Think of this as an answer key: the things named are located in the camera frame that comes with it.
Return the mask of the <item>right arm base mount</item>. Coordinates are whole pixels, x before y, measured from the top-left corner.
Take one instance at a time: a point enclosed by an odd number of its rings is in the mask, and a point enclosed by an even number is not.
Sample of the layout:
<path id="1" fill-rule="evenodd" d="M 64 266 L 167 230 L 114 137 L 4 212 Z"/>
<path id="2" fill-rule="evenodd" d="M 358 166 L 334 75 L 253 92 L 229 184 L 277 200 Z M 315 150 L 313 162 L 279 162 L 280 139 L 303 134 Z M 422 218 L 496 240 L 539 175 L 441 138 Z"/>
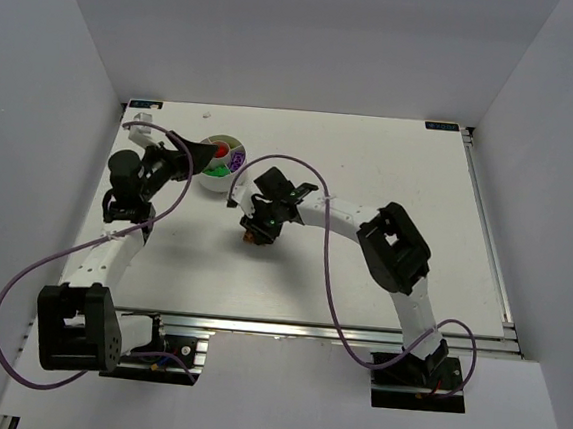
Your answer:
<path id="1" fill-rule="evenodd" d="M 371 407 L 415 412 L 464 414 L 465 401 L 459 358 L 447 357 L 428 377 L 403 361 L 371 372 Z"/>

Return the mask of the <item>purple butterfly lego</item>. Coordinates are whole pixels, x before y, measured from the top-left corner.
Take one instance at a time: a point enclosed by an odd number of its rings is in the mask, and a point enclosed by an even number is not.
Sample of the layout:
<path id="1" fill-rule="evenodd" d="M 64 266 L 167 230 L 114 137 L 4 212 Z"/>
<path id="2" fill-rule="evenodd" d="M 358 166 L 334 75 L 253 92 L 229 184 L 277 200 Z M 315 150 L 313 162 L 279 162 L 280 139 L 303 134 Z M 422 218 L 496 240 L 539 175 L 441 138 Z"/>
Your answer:
<path id="1" fill-rule="evenodd" d="M 231 173 L 237 172 L 238 169 L 243 165 L 243 163 L 245 162 L 245 156 L 246 154 L 240 151 L 232 153 L 230 163 L 228 166 Z"/>

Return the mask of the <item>green square lego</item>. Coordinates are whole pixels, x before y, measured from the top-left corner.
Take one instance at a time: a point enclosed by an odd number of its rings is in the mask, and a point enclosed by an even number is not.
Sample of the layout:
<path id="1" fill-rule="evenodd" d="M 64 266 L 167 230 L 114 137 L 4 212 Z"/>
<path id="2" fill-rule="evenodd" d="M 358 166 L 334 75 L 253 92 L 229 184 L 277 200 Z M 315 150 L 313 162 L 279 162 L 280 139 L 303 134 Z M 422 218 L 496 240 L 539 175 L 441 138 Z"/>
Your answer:
<path id="1" fill-rule="evenodd" d="M 215 167 L 213 169 L 206 169 L 204 171 L 204 173 L 208 176 L 211 176 L 211 177 L 222 178 L 222 177 L 227 177 L 231 173 L 231 171 L 226 166 L 222 166 L 222 167 L 218 166 L 218 167 Z"/>

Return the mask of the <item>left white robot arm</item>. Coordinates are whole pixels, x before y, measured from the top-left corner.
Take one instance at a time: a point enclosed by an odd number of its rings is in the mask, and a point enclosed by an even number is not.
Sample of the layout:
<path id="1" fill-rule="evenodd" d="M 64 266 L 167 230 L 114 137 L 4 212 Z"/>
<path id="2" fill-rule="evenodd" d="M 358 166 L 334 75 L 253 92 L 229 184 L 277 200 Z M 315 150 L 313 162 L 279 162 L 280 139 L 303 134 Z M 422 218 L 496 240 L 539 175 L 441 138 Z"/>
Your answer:
<path id="1" fill-rule="evenodd" d="M 110 188 L 102 199 L 101 241 L 89 247 L 76 270 L 37 297 L 43 369 L 111 373 L 123 357 L 165 350 L 160 317 L 116 312 L 112 292 L 153 231 L 152 198 L 168 182 L 202 173 L 216 154 L 212 144 L 173 132 L 167 137 L 171 148 L 132 126 L 129 138 L 144 151 L 120 150 L 107 162 Z"/>

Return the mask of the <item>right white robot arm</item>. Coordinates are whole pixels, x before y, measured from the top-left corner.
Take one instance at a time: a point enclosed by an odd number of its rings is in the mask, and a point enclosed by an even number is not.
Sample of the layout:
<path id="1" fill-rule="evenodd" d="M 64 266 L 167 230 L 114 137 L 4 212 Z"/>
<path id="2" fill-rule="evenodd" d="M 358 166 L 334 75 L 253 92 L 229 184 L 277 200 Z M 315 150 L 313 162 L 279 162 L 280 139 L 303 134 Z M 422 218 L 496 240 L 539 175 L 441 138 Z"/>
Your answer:
<path id="1" fill-rule="evenodd" d="M 448 356 L 428 294 L 431 251 L 398 203 L 382 208 L 333 198 L 318 186 L 293 185 L 276 167 L 253 185 L 235 185 L 227 204 L 243 211 L 241 225 L 257 245 L 270 245 L 285 223 L 327 229 L 356 243 L 371 278 L 392 298 L 402 330 L 402 353 L 386 370 L 423 385 Z"/>

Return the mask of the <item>red half-round lego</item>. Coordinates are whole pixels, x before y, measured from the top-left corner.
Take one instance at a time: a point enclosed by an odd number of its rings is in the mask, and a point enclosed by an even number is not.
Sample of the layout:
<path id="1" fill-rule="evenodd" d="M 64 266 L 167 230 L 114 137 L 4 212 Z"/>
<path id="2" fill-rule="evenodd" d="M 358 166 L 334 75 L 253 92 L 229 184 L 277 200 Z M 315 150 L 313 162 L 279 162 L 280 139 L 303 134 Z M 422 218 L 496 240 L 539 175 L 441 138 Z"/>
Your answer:
<path id="1" fill-rule="evenodd" d="M 231 147 L 227 142 L 216 140 L 213 144 L 216 146 L 216 153 L 214 154 L 215 158 L 224 159 L 231 154 Z"/>

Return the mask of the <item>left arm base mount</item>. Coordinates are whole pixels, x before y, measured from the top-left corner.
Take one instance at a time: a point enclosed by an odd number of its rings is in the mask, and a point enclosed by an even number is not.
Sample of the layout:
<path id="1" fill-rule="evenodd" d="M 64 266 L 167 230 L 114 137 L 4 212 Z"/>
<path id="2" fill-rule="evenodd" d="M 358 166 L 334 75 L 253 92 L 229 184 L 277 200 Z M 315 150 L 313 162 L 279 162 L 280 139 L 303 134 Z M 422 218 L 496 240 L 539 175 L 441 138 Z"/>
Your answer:
<path id="1" fill-rule="evenodd" d="M 156 313 L 118 313 L 129 350 L 100 377 L 192 386 L 202 372 L 210 334 L 165 323 Z"/>

